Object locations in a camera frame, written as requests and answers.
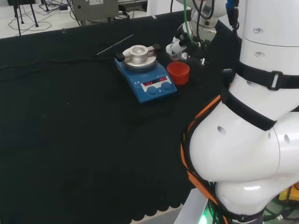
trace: table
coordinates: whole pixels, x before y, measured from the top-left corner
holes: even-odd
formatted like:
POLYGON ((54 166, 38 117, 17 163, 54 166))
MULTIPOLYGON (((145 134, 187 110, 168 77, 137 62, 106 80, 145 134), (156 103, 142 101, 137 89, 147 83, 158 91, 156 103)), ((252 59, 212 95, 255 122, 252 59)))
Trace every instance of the table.
MULTIPOLYGON (((0 67, 90 57, 98 44, 103 49, 131 34, 120 50, 165 48, 183 21, 178 12, 2 39, 0 67)), ((231 68, 232 34, 221 23, 216 29, 209 53, 231 68)), ((157 59, 171 62, 165 51, 157 59)), ((177 94, 145 105, 112 59, 0 70, 1 223, 124 224, 184 203, 192 185, 180 135, 221 86, 215 68, 190 68, 177 94)))

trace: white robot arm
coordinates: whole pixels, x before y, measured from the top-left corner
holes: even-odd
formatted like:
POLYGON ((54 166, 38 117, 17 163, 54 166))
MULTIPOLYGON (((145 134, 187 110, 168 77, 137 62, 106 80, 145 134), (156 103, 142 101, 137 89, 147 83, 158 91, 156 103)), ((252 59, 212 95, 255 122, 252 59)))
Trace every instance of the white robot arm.
MULTIPOLYGON (((226 2, 215 0, 211 20, 226 13, 226 2)), ((187 5, 194 8, 192 0, 187 5)), ((261 213, 299 181, 299 113, 290 112, 299 105, 298 21, 299 0, 247 0, 240 56, 244 69, 190 137, 192 166, 203 179, 217 183, 218 199, 234 214, 261 213)), ((177 41, 167 46, 170 55, 186 49, 177 41)))
MULTIPOLYGON (((200 8, 200 0, 194 0, 197 5, 197 9, 200 8)), ((225 4, 227 0, 216 0, 216 4, 213 6, 214 0, 204 0, 202 4, 201 14, 204 16, 201 17, 199 21, 199 25, 197 26, 198 21, 198 11, 196 10, 193 0, 186 0, 186 5, 190 8, 193 8, 191 15, 191 22, 187 23, 189 35, 193 37, 197 37, 197 33, 199 33, 200 38, 203 42, 211 42, 215 35, 216 29, 214 28, 218 18, 227 14, 225 4)), ((173 38, 171 44, 166 47, 167 53, 171 56, 173 60, 186 60, 187 55, 182 54, 187 49, 190 40, 188 39, 186 34, 187 32, 186 24, 183 23, 178 29, 178 33, 173 38)))

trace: black cloth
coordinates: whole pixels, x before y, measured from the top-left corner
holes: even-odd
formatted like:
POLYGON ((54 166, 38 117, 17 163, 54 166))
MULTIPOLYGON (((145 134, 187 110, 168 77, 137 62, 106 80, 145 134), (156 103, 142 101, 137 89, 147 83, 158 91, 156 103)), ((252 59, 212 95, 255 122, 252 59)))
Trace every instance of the black cloth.
MULTIPOLYGON (((183 21, 179 12, 2 39, 0 67, 93 56, 131 34, 120 50, 165 49, 183 21)), ((231 68, 232 33, 220 22, 216 29, 209 53, 231 68)), ((165 51, 157 60, 171 62, 165 51)), ((184 203, 193 186, 180 135, 221 90, 216 68, 190 69, 176 94, 145 105, 113 60, 0 70, 1 224, 129 223, 184 203)))

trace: digital display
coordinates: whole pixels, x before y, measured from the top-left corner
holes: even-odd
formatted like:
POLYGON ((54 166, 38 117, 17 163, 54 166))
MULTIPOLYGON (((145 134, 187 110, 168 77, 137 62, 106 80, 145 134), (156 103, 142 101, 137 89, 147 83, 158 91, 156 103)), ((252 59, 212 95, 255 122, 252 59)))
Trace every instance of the digital display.
POLYGON ((149 81, 149 82, 143 83, 143 85, 144 85, 144 86, 148 86, 148 85, 152 85, 152 84, 154 84, 154 83, 163 82, 163 81, 165 81, 165 80, 167 80, 166 77, 163 77, 163 78, 157 78, 157 79, 155 79, 155 80, 151 80, 151 81, 149 81))

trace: red cup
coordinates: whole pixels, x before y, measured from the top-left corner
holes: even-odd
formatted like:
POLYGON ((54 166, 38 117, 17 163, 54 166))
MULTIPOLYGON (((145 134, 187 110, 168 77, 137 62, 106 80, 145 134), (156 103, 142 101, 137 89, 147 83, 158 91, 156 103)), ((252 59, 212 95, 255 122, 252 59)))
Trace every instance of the red cup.
POLYGON ((190 68, 183 62, 172 62, 167 71, 175 85, 185 85, 189 81, 190 68))

